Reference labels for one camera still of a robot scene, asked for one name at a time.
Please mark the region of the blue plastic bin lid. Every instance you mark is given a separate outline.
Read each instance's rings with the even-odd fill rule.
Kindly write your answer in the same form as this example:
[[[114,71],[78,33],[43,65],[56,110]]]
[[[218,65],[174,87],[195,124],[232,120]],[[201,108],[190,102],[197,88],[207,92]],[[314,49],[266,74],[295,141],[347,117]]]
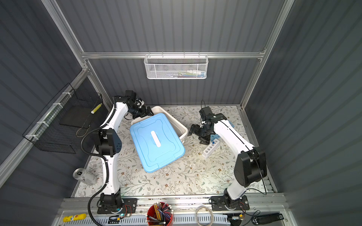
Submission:
[[[185,155],[185,147],[165,114],[156,114],[130,127],[144,170],[153,173]]]

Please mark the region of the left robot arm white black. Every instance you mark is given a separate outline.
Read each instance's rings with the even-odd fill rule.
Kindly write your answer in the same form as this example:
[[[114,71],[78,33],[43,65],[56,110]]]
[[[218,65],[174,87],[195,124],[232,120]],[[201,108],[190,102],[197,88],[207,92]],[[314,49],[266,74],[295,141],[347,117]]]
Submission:
[[[112,109],[105,121],[99,129],[91,133],[96,151],[102,157],[104,186],[100,191],[98,202],[101,212],[119,213],[124,207],[117,172],[122,141],[117,130],[128,114],[131,114],[133,119],[154,115],[151,108],[146,107],[144,101],[138,98],[134,91],[127,90],[125,95],[113,98]]]

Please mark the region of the white plastic storage bin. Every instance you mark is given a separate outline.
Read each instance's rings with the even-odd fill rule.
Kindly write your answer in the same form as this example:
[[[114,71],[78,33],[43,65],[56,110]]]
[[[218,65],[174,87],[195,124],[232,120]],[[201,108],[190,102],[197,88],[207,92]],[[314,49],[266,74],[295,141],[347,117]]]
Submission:
[[[173,129],[175,130],[176,134],[178,135],[180,141],[182,143],[185,142],[186,136],[188,134],[188,129],[177,119],[175,119],[171,114],[169,114],[164,108],[160,106],[154,106],[151,108],[152,113],[155,115],[157,114],[164,114],[170,124],[172,125]]]

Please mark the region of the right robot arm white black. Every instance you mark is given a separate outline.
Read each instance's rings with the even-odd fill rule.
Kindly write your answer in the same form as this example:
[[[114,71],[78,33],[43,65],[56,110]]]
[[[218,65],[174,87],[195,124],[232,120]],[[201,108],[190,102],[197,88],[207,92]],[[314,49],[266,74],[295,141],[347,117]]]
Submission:
[[[200,144],[206,145],[206,154],[211,154],[216,147],[212,135],[218,135],[229,146],[236,158],[234,166],[234,181],[224,190],[222,198],[211,198],[213,210],[220,209],[245,210],[247,203],[243,195],[250,190],[252,183],[262,181],[267,176],[265,152],[259,151],[253,144],[246,141],[229,123],[222,113],[214,114],[209,107],[200,111],[201,124],[192,124],[188,136],[195,134]]]

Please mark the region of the white test tube rack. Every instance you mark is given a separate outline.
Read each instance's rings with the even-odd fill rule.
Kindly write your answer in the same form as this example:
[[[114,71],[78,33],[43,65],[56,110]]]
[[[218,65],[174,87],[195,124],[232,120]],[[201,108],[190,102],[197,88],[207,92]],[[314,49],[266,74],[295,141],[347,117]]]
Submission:
[[[212,147],[211,144],[213,141],[210,142],[210,144],[203,150],[202,157],[207,159],[214,151],[217,150],[217,148],[220,147],[220,141],[218,139],[214,140],[217,142],[217,145],[215,147]]]

